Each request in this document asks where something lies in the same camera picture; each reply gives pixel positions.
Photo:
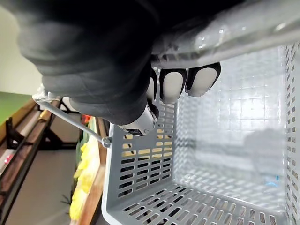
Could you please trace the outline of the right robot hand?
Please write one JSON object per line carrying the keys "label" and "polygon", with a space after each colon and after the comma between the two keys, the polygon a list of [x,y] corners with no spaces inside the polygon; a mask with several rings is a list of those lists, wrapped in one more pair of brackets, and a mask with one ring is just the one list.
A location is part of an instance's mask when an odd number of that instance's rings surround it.
{"label": "right robot hand", "polygon": [[19,50],[42,75],[46,95],[143,136],[158,119],[147,98],[157,37],[191,19],[205,24],[237,0],[3,0]]}

